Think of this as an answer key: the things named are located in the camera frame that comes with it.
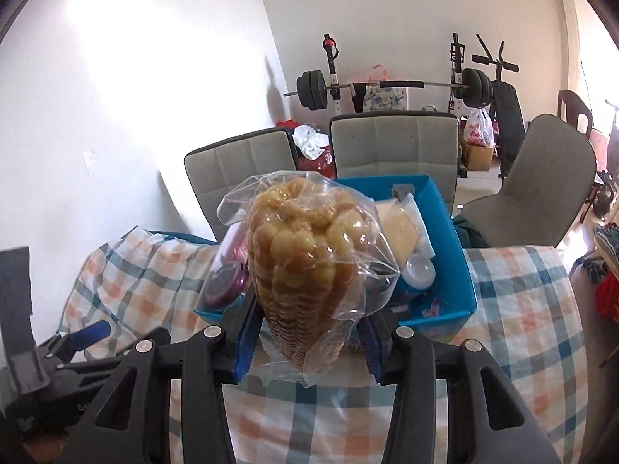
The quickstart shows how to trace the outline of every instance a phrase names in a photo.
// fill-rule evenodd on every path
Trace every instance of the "brown box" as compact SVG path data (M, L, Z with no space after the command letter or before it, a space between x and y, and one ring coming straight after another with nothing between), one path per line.
M492 164L494 148L476 147L460 138L462 162L467 171L489 171Z

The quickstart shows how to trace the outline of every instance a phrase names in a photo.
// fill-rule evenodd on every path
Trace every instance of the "silver bolt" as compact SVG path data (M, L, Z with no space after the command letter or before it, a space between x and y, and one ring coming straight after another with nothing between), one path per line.
M219 326L208 326L204 328L204 336L208 336L209 338L215 338L219 336L222 332L222 329Z
M147 353L153 348L153 342L150 340L141 340L135 346L135 350L139 353Z
M464 343L464 346L472 353L478 353L482 350L482 344L480 344L477 340L467 340Z
M415 334L413 328L409 328L408 326L399 326L397 330L395 330L395 333L402 338L410 338Z

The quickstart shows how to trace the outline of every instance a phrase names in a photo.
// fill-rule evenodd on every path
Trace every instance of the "tablecloth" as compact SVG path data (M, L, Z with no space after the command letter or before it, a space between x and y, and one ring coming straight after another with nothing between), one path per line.
M154 327L173 341L207 324L193 314L214 248L136 227L86 261L69 296L61 331L105 319L111 336L86 358L115 353ZM587 407L587 363L576 300L551 247L465 251L479 309L451 340L481 341L512 379L566 464L578 462ZM363 356L342 353L314 387L271 381L264 386L256 349L250 374L225 386L224 398L239 463L379 463L395 388L375 383ZM445 384L438 383L435 462L445 462ZM180 383L171 400L171 452L182 462Z

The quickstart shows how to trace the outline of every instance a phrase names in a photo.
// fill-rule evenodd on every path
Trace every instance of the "curved gray chair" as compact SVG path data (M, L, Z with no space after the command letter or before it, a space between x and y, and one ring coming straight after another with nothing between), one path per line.
M250 176L296 169L296 147L281 128L241 134L198 148L185 156L185 171L215 238L228 231L217 217L226 193Z
M540 115L499 193L469 202L462 215L491 247L556 247L589 194L595 167L583 134Z
M427 174L451 214L458 173L458 119L432 111L340 115L329 123L339 178Z

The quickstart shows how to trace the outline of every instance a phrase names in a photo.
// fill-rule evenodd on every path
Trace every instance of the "green cloth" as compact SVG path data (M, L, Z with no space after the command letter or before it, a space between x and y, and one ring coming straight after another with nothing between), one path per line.
M473 224L464 216L457 215L453 222L463 249L490 247Z

